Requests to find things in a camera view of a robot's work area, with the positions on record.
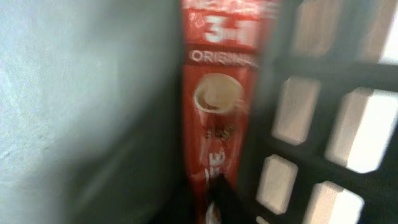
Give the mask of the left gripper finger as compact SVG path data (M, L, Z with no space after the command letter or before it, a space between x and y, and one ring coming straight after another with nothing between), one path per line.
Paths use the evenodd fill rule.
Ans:
M249 222L249 216L242 201L224 175L218 175L210 181L208 198L218 208L222 223L245 224Z

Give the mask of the red coffee stick sachet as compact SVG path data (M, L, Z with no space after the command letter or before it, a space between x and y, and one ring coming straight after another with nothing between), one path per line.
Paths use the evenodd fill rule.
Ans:
M223 175L236 184L259 67L279 1L182 0L183 153L196 223L220 223L206 195Z

